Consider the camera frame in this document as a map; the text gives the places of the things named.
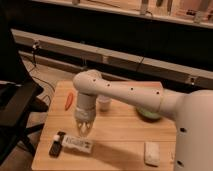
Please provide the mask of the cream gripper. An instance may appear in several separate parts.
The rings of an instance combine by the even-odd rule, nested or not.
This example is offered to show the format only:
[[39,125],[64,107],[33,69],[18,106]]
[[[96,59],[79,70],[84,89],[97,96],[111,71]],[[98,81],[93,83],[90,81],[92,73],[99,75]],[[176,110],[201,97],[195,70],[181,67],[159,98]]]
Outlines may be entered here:
[[96,110],[81,110],[76,109],[74,114],[78,134],[81,137],[86,137],[93,128],[93,123],[96,117]]

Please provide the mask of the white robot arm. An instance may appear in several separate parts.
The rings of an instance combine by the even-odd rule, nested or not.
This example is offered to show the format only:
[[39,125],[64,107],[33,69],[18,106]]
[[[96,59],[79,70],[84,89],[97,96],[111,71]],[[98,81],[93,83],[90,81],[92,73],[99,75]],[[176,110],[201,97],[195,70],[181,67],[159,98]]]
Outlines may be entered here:
[[213,171],[213,90],[190,93],[163,87],[137,87],[108,81],[97,70],[73,78],[77,90],[75,120],[86,136],[96,117],[96,99],[104,95],[158,113],[175,122],[174,171]]

